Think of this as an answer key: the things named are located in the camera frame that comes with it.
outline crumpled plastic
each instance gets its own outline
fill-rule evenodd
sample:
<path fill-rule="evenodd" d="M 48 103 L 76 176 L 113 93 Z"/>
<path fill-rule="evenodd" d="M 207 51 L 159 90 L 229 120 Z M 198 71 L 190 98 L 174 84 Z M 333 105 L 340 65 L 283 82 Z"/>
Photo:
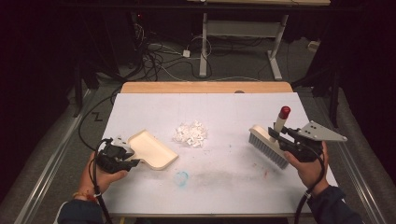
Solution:
<path fill-rule="evenodd" d="M 173 140 L 190 147 L 202 147 L 206 138 L 207 129 L 201 122 L 195 120 L 192 124 L 182 123 L 177 127 Z"/>

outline red cap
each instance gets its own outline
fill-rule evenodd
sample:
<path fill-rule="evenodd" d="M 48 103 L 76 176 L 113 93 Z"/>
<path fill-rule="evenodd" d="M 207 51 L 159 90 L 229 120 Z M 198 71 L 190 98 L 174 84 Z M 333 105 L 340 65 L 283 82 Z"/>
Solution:
<path fill-rule="evenodd" d="M 279 112 L 279 118 L 280 119 L 287 119 L 288 118 L 288 116 L 289 116 L 289 113 L 290 113 L 290 107 L 288 107 L 288 106 L 282 106 L 282 108 L 280 109 L 280 112 Z"/>

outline person's left hand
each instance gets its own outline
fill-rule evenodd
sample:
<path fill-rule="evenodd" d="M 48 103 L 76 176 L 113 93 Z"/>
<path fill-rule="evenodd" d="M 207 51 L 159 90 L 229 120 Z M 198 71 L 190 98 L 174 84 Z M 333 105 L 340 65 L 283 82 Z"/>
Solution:
<path fill-rule="evenodd" d="M 78 192 L 87 195 L 94 195 L 95 193 L 93 188 L 93 183 L 90 179 L 90 174 L 89 174 L 90 166 L 91 166 L 91 174 L 93 173 L 93 168 L 92 168 L 93 165 L 91 163 L 93 157 L 94 157 L 94 152 L 91 154 L 90 159 L 88 160 L 87 165 L 85 166 L 84 171 L 81 174 L 81 179 L 79 181 L 79 187 L 78 187 Z M 102 171 L 99 166 L 96 166 L 96 182 L 97 185 L 99 186 L 101 193 L 104 193 L 108 189 L 108 187 L 110 187 L 111 183 L 123 179 L 127 175 L 128 172 L 125 170 L 118 171 L 114 174 L 109 174 Z M 81 195 L 76 196 L 75 199 L 87 200 L 86 197 Z"/>

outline blue stain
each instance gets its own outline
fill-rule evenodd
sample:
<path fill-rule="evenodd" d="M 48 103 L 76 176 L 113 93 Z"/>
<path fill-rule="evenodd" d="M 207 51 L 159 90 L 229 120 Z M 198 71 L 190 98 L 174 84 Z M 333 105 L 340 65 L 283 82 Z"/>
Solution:
<path fill-rule="evenodd" d="M 186 172 L 177 172 L 174 178 L 175 183 L 179 187 L 184 187 L 187 184 L 187 180 L 189 179 L 189 175 Z"/>

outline brush bristles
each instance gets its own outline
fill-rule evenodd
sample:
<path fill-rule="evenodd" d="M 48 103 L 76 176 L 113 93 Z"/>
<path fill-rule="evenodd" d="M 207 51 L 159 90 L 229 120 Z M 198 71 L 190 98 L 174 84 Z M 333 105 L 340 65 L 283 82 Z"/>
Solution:
<path fill-rule="evenodd" d="M 264 153 L 264 155 L 267 156 L 271 161 L 273 161 L 277 166 L 279 166 L 280 169 L 283 170 L 288 166 L 288 161 L 286 161 L 283 157 L 279 156 L 270 147 L 265 145 L 264 142 L 256 137 L 253 133 L 250 134 L 248 141 L 251 145 Z"/>

